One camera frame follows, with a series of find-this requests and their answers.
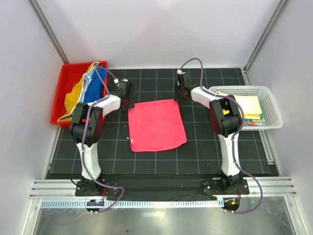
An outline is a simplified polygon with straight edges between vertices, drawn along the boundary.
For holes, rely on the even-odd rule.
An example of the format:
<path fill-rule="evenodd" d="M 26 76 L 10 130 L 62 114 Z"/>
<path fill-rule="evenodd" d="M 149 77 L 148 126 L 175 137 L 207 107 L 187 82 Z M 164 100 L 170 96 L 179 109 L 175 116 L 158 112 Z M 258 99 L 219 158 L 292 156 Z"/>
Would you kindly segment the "pink towel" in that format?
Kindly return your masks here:
<path fill-rule="evenodd" d="M 130 146 L 133 152 L 159 152 L 187 142 L 179 104 L 173 99 L 135 104 L 128 111 Z"/>

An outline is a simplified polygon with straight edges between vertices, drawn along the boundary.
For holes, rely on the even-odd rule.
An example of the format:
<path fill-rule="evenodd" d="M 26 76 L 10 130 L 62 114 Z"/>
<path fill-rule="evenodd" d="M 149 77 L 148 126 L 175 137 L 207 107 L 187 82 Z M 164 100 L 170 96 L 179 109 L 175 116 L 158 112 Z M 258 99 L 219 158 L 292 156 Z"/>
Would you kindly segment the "yellow towel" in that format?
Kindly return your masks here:
<path fill-rule="evenodd" d="M 241 106 L 245 119 L 260 120 L 262 109 L 258 96 L 234 95 L 236 102 Z"/>

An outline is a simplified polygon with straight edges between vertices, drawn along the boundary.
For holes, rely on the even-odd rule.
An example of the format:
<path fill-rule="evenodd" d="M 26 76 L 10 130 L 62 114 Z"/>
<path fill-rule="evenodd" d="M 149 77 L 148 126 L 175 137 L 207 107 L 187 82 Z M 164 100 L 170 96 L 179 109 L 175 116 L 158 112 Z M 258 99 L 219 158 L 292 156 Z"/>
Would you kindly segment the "rabbit print towel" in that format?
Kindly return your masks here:
<path fill-rule="evenodd" d="M 245 126 L 265 126 L 265 120 L 262 119 L 245 119 Z"/>

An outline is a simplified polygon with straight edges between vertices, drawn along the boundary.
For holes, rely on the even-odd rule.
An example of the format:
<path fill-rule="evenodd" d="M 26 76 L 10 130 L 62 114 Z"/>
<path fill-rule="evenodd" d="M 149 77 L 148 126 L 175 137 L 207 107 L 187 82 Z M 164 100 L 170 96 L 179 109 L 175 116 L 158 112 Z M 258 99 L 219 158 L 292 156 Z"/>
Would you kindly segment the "green towel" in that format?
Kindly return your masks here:
<path fill-rule="evenodd" d="M 246 119 L 262 119 L 265 117 L 262 103 L 257 96 L 249 96 L 243 110 Z"/>

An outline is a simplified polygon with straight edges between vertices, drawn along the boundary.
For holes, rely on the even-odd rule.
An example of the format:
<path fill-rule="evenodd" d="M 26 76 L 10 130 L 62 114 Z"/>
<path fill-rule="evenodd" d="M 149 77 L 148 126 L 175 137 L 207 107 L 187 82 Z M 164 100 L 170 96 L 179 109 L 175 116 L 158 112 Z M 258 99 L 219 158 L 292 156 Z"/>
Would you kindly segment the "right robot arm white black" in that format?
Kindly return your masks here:
<path fill-rule="evenodd" d="M 233 194 L 243 183 L 238 152 L 238 137 L 243 121 L 238 103 L 232 95 L 217 94 L 193 83 L 190 74 L 182 70 L 177 70 L 176 75 L 175 100 L 191 100 L 210 111 L 212 129 L 221 144 L 220 187 L 224 193 Z"/>

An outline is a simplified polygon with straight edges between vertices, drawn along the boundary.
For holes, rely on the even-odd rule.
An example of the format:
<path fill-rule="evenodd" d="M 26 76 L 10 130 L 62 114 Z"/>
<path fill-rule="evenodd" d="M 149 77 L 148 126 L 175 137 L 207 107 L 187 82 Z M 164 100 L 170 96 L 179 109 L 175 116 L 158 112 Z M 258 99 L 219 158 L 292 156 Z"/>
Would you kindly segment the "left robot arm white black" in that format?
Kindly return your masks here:
<path fill-rule="evenodd" d="M 119 109 L 134 107 L 133 84 L 115 79 L 114 91 L 90 103 L 78 103 L 73 112 L 70 134 L 79 150 L 82 164 L 76 195 L 98 196 L 104 191 L 97 145 L 102 136 L 103 117 Z"/>

